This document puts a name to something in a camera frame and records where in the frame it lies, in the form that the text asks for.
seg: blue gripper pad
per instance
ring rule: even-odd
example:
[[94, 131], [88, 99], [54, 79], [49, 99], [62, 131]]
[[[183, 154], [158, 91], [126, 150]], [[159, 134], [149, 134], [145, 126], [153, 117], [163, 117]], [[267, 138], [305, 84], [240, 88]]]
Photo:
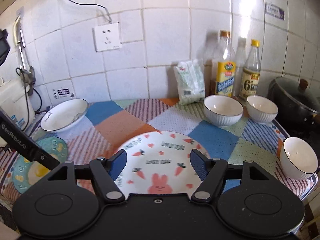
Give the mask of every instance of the blue gripper pad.
[[196, 149], [193, 149], [191, 151], [190, 153], [191, 166], [196, 171], [201, 181], [203, 181], [209, 173], [206, 167], [206, 161], [210, 162], [210, 159], [205, 157], [201, 152], [199, 152]]
[[108, 173], [113, 181], [115, 181], [127, 164], [127, 152], [125, 150], [120, 150], [113, 155], [109, 161], [112, 163], [111, 169], [108, 171]]

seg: silver screw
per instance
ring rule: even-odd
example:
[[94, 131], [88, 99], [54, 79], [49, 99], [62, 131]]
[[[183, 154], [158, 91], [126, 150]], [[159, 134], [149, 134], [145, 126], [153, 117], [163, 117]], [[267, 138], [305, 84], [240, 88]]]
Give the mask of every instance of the silver screw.
[[198, 191], [195, 193], [195, 197], [197, 199], [208, 199], [210, 197], [210, 193], [206, 191]]
[[106, 196], [108, 199], [119, 199], [122, 197], [122, 193], [119, 191], [110, 191]]

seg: patchwork tablecloth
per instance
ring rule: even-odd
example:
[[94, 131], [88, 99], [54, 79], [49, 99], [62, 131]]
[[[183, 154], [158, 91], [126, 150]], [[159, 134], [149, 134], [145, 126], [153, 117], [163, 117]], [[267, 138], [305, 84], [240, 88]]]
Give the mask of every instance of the patchwork tablecloth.
[[[317, 183], [316, 174], [302, 181], [284, 175], [278, 157], [288, 135], [276, 121], [257, 124], [244, 110], [235, 125], [218, 128], [207, 122], [203, 103], [180, 106], [177, 102], [177, 99], [138, 99], [95, 103], [78, 125], [55, 134], [45, 133], [39, 127], [41, 116], [37, 116], [32, 138], [62, 138], [68, 145], [68, 160], [86, 164], [97, 156], [111, 157], [121, 144], [136, 135], [156, 130], [173, 131], [190, 136], [201, 143], [211, 157], [228, 160], [230, 164], [242, 164], [247, 159], [255, 161], [301, 199]], [[17, 152], [0, 153], [0, 203], [8, 208], [20, 196], [12, 182], [18, 155]], [[92, 190], [90, 181], [78, 183]], [[239, 183], [239, 180], [227, 181], [225, 189]]]

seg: black pot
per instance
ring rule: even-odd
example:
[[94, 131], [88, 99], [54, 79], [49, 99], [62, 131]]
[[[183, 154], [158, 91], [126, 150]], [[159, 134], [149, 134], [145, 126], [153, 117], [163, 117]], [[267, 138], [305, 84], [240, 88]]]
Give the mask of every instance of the black pot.
[[320, 113], [319, 101], [306, 90], [308, 82], [301, 79], [298, 85], [291, 79], [277, 77], [269, 85], [268, 98], [279, 109], [277, 120], [280, 123], [310, 129], [314, 117]]

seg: bottle label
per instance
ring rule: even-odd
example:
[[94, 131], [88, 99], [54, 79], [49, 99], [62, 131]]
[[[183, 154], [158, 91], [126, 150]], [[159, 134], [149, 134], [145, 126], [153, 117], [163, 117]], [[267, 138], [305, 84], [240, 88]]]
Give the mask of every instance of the bottle label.
[[250, 95], [255, 95], [259, 83], [260, 72], [243, 69], [242, 82], [240, 87], [240, 97], [247, 98]]
[[231, 97], [233, 82], [235, 80], [236, 63], [232, 61], [218, 62], [216, 95]]

